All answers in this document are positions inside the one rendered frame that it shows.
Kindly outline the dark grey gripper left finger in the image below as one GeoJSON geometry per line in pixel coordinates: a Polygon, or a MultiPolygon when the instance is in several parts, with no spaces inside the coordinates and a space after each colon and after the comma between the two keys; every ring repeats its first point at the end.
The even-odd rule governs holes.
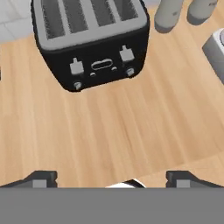
{"type": "Polygon", "coordinates": [[[56,171],[33,171],[26,178],[1,185],[3,187],[54,188],[58,186],[56,171]]]}

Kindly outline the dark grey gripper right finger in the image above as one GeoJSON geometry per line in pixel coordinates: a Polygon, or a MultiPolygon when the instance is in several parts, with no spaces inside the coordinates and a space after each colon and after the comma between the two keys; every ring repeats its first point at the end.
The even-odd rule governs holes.
{"type": "Polygon", "coordinates": [[[212,187],[222,188],[222,185],[197,178],[189,171],[167,171],[166,186],[173,188],[194,188],[194,187],[212,187]]]}

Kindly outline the white and black round object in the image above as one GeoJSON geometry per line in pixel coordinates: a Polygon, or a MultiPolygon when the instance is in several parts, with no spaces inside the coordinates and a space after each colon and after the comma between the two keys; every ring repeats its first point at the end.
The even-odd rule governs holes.
{"type": "Polygon", "coordinates": [[[130,180],[126,180],[124,182],[110,185],[109,188],[145,188],[145,185],[142,182],[140,182],[138,179],[133,178],[130,180]]]}

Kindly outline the grey and white appliance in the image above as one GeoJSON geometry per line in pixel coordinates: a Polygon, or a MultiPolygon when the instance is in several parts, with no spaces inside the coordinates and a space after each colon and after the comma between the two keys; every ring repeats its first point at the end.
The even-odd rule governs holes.
{"type": "Polygon", "coordinates": [[[211,34],[202,46],[208,62],[224,85],[224,28],[211,34]]]}

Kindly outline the black four-slot toaster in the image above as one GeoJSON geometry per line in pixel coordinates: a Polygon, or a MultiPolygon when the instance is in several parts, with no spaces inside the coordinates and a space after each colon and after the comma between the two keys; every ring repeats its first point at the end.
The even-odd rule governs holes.
{"type": "Polygon", "coordinates": [[[69,92],[137,76],[151,21],[143,0],[31,0],[37,48],[69,92]]]}

